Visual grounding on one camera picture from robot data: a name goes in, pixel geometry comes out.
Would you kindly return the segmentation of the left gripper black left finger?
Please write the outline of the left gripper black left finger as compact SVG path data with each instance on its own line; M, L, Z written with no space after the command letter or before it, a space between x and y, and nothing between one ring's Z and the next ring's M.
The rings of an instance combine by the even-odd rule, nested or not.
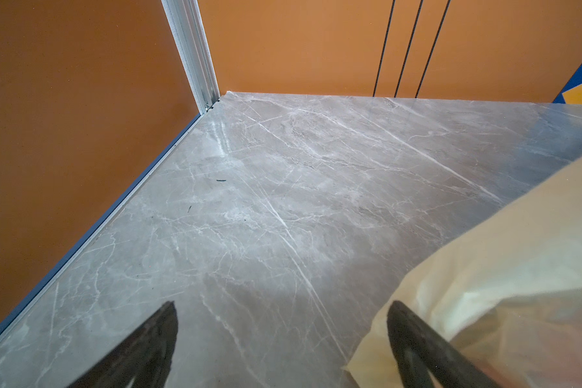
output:
M71 387L164 387L176 348L178 316L165 302Z

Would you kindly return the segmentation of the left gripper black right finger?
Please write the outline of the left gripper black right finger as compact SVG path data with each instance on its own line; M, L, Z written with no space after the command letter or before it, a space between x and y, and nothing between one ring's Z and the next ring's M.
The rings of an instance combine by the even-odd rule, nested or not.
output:
M403 386L498 386L401 301L392 302L386 326Z

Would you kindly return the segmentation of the cream plastic bag orange print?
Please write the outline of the cream plastic bag orange print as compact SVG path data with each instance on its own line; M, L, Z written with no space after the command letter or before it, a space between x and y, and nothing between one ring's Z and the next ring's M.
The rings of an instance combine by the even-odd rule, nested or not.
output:
M347 371L401 387L392 310L502 386L582 387L582 157L412 269Z

